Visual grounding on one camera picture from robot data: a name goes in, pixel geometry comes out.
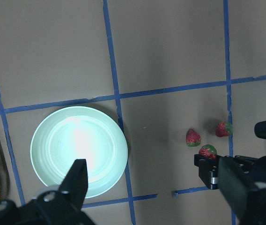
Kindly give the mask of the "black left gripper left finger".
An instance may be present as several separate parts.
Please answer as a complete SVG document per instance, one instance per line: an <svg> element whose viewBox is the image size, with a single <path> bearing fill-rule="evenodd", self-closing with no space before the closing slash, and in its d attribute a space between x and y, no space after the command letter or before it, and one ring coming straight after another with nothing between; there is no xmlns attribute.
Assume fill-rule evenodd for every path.
<svg viewBox="0 0 266 225"><path fill-rule="evenodd" d="M87 190L87 162L77 159L57 190L44 191L21 207L0 200L0 225L92 225L81 210Z"/></svg>

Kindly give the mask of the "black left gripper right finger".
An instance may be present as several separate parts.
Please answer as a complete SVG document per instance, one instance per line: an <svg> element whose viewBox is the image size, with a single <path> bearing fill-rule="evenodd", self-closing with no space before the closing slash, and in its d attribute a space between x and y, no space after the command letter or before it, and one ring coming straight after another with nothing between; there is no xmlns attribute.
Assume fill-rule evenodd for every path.
<svg viewBox="0 0 266 225"><path fill-rule="evenodd" d="M249 179L230 187L219 184L219 189L241 225L266 225L266 184L255 185Z"/></svg>

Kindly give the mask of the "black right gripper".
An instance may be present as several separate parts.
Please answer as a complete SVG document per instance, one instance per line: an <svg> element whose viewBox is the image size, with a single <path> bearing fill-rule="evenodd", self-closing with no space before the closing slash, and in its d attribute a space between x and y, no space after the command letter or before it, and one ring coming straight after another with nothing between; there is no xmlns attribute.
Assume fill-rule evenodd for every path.
<svg viewBox="0 0 266 225"><path fill-rule="evenodd" d="M258 122L254 126L255 136L266 140L266 121ZM212 152L194 155L194 165L198 167L199 178L207 189L215 190L219 184L229 184L230 187L241 183L242 179L249 179L255 185L266 184L266 156L253 158L236 155L219 156Z"/></svg>

